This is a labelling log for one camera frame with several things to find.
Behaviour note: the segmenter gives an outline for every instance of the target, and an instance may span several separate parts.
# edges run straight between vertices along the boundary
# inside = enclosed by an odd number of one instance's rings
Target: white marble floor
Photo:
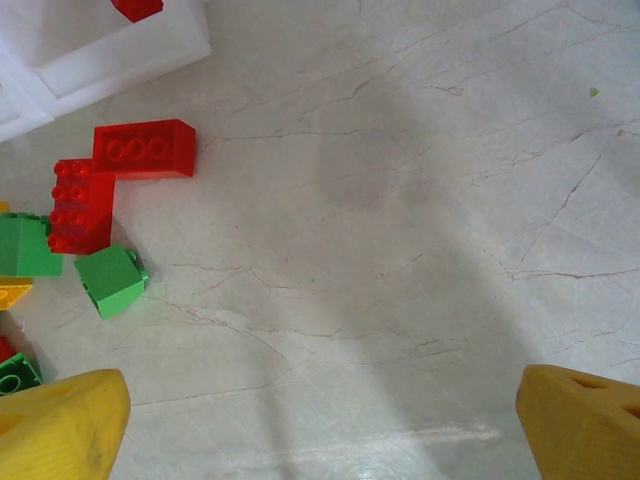
[[[124,372],[114,479],[539,478],[526,364],[640,383],[640,2],[207,8],[212,57],[0,146],[47,213],[94,126],[200,133],[194,179],[117,187],[144,298],[100,321],[69,259],[5,331]]]

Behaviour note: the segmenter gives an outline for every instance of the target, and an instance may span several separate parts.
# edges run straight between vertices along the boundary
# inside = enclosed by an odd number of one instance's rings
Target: yellow 3d-printed part
[[[640,387],[530,365],[516,408],[544,480],[640,479]]]
[[[118,370],[0,398],[0,479],[108,479],[130,409]]]

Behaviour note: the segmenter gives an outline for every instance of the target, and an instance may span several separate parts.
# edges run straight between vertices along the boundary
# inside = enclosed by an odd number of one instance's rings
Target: red lego brick
[[[111,0],[121,14],[136,23],[162,11],[162,0]]]
[[[90,255],[111,244],[115,177],[97,174],[90,159],[60,160],[51,191],[55,208],[47,243],[53,253]]]
[[[196,131],[180,120],[97,127],[93,140],[96,172],[118,180],[193,177]]]
[[[6,337],[0,336],[0,363],[9,360],[11,357],[15,356],[18,352],[16,352]]]

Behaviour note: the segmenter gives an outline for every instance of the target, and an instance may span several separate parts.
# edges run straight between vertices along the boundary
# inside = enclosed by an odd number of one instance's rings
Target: white storage box
[[[0,142],[211,53],[203,0],[0,0]]]

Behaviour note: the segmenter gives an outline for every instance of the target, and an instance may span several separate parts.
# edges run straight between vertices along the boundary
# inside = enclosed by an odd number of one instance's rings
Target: green duplo brick
[[[57,277],[63,256],[51,253],[48,217],[29,213],[0,214],[0,276]]]
[[[42,385],[31,362],[21,353],[0,363],[0,397]]]
[[[103,319],[127,309],[144,292],[149,275],[137,255],[112,245],[75,262],[82,285]]]

